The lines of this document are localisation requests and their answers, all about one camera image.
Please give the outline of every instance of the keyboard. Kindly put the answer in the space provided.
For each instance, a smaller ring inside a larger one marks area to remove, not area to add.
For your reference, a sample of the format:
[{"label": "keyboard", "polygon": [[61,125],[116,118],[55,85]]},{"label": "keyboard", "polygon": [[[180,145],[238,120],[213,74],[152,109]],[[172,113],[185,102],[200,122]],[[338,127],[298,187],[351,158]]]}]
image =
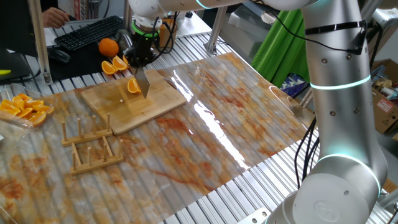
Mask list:
[{"label": "keyboard", "polygon": [[123,28],[123,19],[111,16],[55,39],[55,43],[68,50],[77,50],[92,42],[114,34]]}]

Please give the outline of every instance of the white robot arm segment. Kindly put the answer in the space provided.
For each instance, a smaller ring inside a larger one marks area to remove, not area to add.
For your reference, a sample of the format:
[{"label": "white robot arm segment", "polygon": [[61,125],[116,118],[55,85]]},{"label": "white robot arm segment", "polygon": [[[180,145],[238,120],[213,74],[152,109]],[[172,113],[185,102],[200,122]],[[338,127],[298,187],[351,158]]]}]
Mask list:
[{"label": "white robot arm segment", "polygon": [[[136,16],[147,19],[162,17],[169,12],[196,11],[223,6],[232,6],[247,0],[129,0],[130,6]],[[288,11],[300,9],[315,0],[265,0],[271,7]]]}]

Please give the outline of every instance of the wooden cutting board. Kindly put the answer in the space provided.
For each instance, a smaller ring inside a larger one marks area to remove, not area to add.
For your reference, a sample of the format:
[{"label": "wooden cutting board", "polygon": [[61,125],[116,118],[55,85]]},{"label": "wooden cutting board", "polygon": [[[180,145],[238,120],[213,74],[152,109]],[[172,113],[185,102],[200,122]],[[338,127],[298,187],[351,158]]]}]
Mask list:
[{"label": "wooden cutting board", "polygon": [[145,99],[142,94],[128,92],[127,83],[132,77],[115,80],[81,93],[87,104],[103,121],[111,114],[111,128],[115,135],[130,131],[187,102],[155,70],[145,72],[150,88]]}]

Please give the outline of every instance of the computer mouse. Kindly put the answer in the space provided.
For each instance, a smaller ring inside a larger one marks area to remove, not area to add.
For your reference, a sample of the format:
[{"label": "computer mouse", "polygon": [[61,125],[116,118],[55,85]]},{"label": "computer mouse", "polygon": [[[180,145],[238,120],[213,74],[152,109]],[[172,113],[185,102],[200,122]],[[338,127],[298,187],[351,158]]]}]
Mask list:
[{"label": "computer mouse", "polygon": [[63,64],[67,64],[70,60],[70,56],[61,50],[47,49],[47,53],[50,60],[54,60]]}]

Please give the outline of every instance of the whole orange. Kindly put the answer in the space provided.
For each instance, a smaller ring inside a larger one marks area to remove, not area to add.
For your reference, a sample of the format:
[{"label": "whole orange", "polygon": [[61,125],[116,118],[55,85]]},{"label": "whole orange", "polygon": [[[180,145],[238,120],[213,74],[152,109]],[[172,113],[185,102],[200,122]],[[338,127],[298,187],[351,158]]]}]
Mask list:
[{"label": "whole orange", "polygon": [[119,53],[119,45],[114,40],[104,38],[99,43],[99,52],[107,57],[115,57]]}]

